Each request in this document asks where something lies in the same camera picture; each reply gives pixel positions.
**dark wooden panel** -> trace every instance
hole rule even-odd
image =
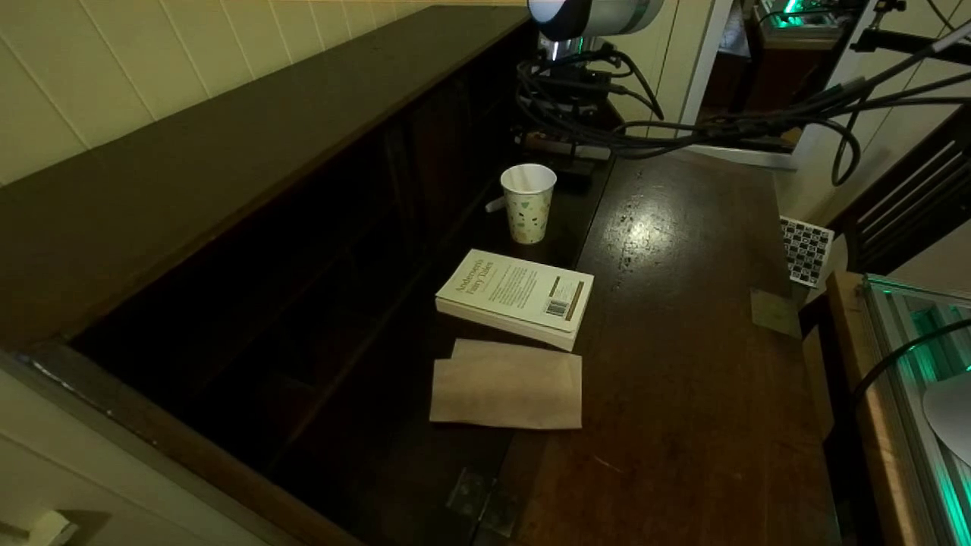
[[[182,463],[197,479],[244,502],[254,518],[264,518],[289,536],[294,536],[294,541],[357,541],[342,527],[322,518],[307,502],[294,499],[289,492],[239,463],[234,454],[189,430],[182,422],[176,422],[160,406],[148,404],[143,393],[101,372],[97,364],[90,364],[78,352],[42,341],[32,346],[28,355],[20,355],[20,361],[38,361],[42,366],[42,372],[32,370],[38,383],[56,378],[56,388],[60,388],[65,397],[93,406],[101,414],[140,437],[143,444],[135,449],[158,449],[165,457]]]
[[[371,346],[299,444],[277,463],[272,472],[285,489],[366,541],[468,541],[474,521],[447,505],[449,492],[465,467],[496,477],[515,430],[431,425],[431,361],[449,355],[454,335],[521,340],[437,315],[434,292],[468,244],[577,262],[606,184],[606,165],[574,163],[571,170],[571,161],[558,161],[558,170],[562,184],[542,244],[509,243],[505,212],[468,209],[469,217],[439,244],[431,272],[382,340]]]
[[[893,272],[971,217],[969,120],[971,107],[956,109],[830,220],[846,233],[851,269]]]
[[[474,153],[474,104],[465,82],[449,82],[411,109],[411,151],[422,239],[437,239],[485,176]]]
[[[521,22],[429,10],[0,188],[0,341],[73,335]]]
[[[184,409],[315,286],[341,294],[327,307],[360,294],[341,287],[330,269],[390,224],[393,205],[382,153],[363,138],[73,346],[167,409]]]

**white book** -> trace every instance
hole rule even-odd
[[[434,294],[447,315],[574,347],[595,277],[469,249]]]

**black cable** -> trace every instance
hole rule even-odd
[[[649,120],[626,120],[626,125],[606,129],[606,127],[590,127],[590,125],[577,120],[574,111],[580,111],[584,98],[574,98],[577,104],[562,101],[562,98],[554,98],[554,85],[562,92],[574,87],[574,92],[605,93],[605,98],[606,93],[622,93],[622,98],[636,101],[641,107],[646,107],[652,116],[661,119],[659,101],[656,101],[652,87],[646,85],[646,78],[641,75],[636,62],[627,54],[616,51],[612,46],[605,46],[602,51],[577,54],[577,58],[558,60],[558,62],[553,62],[553,60],[529,60],[529,62],[521,62],[519,67],[519,98],[521,98],[519,107],[542,129],[569,135],[569,138],[584,138],[584,141],[592,141],[592,146],[606,146],[619,157],[656,157],[656,153],[665,153],[665,151],[673,151],[673,147],[684,147],[684,146],[696,146],[696,141],[706,141],[706,146],[730,141],[730,146],[742,146],[742,141],[756,141],[756,138],[764,138],[764,135],[780,135],[790,127],[820,125],[820,127],[830,127],[830,129],[834,129],[841,135],[841,147],[838,147],[834,163],[832,163],[832,182],[845,184],[857,171],[860,157],[861,157],[861,146],[853,135],[853,125],[857,125],[860,111],[888,109],[888,107],[971,104],[971,98],[921,98],[921,93],[930,93],[930,92],[937,92],[937,87],[947,87],[947,85],[956,85],[956,82],[969,82],[971,73],[937,78],[937,82],[930,82],[930,85],[921,85],[921,87],[886,93],[886,98],[871,98],[883,82],[888,82],[893,75],[909,69],[912,62],[927,60],[930,54],[943,51],[951,42],[963,40],[964,32],[969,32],[969,26],[963,26],[963,29],[933,42],[930,49],[924,49],[924,51],[917,51],[917,54],[879,69],[871,78],[853,78],[853,82],[845,82],[845,85],[832,85],[832,87],[826,87],[826,92],[790,107],[790,109],[780,109],[780,111],[727,111],[727,116],[714,119],[714,125],[670,125],[670,120],[652,120],[649,119]],[[622,67],[626,73],[595,73],[595,69],[586,67],[592,60],[606,60],[609,67]],[[549,75],[562,62],[577,62],[580,69],[595,73],[598,78],[595,82],[569,82],[569,78]],[[626,85],[609,85],[609,82],[605,85],[605,78],[622,78],[622,75],[634,75],[636,85],[644,87],[644,93],[636,93],[636,92],[630,92]],[[665,129],[684,129],[685,135],[677,135],[677,138],[630,135],[630,132],[626,132],[630,127],[646,127],[646,129],[649,127],[665,127]]]
[[[893,370],[905,352],[909,352],[912,346],[924,346],[924,341],[930,341],[930,340],[947,335],[947,332],[953,332],[953,331],[963,331],[963,326],[971,326],[971,319],[951,322],[951,324],[943,324],[943,326],[937,326],[937,331],[930,331],[930,332],[924,332],[924,335],[917,335],[917,340],[893,347],[886,358],[879,358],[879,361],[853,386],[853,392],[851,392],[851,409],[857,409],[857,406],[861,404],[864,392],[867,392],[886,370]]]
[[[933,5],[933,11],[940,17],[940,24],[943,24],[947,29],[956,29],[956,26],[951,24],[951,17],[943,15],[943,10],[940,10],[935,0],[930,0],[930,5]]]
[[[846,184],[851,176],[853,176],[853,170],[857,170],[857,163],[860,163],[860,153],[861,153],[861,151],[860,151],[860,138],[853,135],[853,127],[857,127],[857,119],[860,119],[860,111],[861,111],[860,107],[861,107],[867,98],[871,98],[871,93],[861,93],[861,98],[853,104],[851,120],[845,125],[846,129],[841,132],[838,153],[832,157],[832,165],[830,165],[830,182],[832,182],[834,188]],[[841,171],[846,146],[853,146],[853,161],[851,161],[851,165]]]

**white paper cup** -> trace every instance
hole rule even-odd
[[[506,217],[519,244],[542,243],[554,171],[542,163],[512,163],[497,177],[506,195]]]

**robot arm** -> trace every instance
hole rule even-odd
[[[612,36],[646,26],[665,0],[529,0],[549,40]]]

